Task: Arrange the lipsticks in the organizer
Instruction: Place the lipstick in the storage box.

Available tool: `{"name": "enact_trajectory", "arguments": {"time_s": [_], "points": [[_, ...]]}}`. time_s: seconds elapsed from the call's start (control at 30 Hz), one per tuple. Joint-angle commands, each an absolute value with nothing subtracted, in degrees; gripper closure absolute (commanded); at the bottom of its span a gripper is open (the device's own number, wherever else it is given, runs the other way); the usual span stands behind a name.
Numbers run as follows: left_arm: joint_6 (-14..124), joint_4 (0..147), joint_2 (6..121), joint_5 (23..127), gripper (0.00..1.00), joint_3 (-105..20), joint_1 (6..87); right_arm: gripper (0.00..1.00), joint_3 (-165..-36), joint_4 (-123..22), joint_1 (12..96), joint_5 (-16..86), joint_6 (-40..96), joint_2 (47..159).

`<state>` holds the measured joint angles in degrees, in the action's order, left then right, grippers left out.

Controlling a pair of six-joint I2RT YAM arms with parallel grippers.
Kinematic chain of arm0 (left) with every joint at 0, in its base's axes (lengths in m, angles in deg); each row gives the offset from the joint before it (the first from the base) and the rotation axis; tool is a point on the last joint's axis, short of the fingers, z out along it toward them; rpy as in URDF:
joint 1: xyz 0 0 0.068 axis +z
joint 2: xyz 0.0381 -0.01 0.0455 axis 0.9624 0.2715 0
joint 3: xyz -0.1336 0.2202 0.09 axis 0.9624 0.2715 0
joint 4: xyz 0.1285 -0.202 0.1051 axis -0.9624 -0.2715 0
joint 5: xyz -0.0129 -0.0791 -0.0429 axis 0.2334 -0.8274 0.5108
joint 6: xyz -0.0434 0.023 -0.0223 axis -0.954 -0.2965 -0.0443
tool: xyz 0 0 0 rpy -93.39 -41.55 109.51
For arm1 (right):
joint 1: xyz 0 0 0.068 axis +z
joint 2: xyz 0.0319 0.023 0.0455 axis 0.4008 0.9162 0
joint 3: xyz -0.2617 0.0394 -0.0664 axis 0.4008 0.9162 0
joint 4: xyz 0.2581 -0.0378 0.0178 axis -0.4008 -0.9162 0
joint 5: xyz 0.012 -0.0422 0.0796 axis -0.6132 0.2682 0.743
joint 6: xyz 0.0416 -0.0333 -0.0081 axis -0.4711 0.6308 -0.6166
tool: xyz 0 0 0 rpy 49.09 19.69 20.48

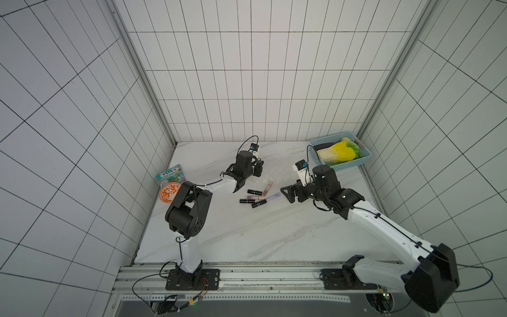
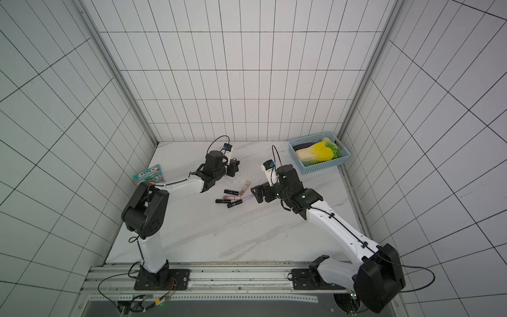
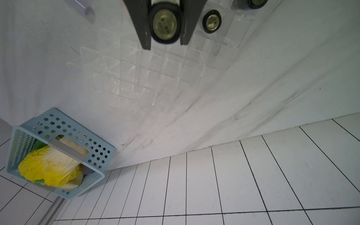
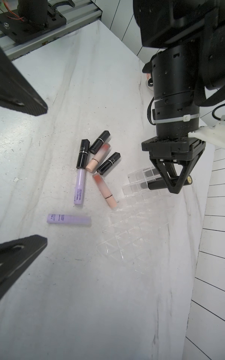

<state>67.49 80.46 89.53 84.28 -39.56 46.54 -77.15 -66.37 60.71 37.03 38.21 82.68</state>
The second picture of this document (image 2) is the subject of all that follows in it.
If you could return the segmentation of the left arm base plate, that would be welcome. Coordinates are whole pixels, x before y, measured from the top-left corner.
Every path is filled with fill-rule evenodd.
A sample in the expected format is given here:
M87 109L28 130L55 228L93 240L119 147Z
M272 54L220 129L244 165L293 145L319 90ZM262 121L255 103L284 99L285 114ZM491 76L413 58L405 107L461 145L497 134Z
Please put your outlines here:
M164 269L158 273L142 268L138 273L134 289L136 291L184 291L190 280L189 269Z

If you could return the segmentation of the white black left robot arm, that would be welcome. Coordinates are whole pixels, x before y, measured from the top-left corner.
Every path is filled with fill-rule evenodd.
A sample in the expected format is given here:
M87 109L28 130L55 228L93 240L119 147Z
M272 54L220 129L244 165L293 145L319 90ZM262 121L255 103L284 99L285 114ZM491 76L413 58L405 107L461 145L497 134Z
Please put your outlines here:
M144 181L137 186L121 214L121 220L128 231L137 235L142 273L158 275L168 269L158 233L164 223L167 206L190 195L206 192L226 175L234 177L239 161L232 157L232 152L233 146L226 143L221 150L209 151L205 162L184 180L159 184Z

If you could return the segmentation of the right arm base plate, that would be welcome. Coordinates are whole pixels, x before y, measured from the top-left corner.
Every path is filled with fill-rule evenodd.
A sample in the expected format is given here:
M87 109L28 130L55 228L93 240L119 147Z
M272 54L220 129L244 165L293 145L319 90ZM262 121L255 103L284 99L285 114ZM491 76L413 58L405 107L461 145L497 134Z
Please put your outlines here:
M287 279L292 282L294 290L345 290L339 285L324 282L318 272L312 269L292 269L287 274Z

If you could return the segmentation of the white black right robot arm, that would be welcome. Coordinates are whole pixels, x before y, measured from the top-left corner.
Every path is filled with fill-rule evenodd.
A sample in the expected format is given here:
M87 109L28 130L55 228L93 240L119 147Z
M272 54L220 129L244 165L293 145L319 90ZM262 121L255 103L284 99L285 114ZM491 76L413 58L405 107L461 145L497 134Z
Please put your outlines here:
M318 192L303 186L293 165L276 167L269 160L261 170L267 182L251 189L257 202L278 199L283 209L325 232L349 258L344 263L321 255L308 268L292 270L289 275L294 289L346 290L347 294L336 294L334 298L341 310L352 314L361 306L380 313L401 293L406 282L393 246L381 246L348 224Z

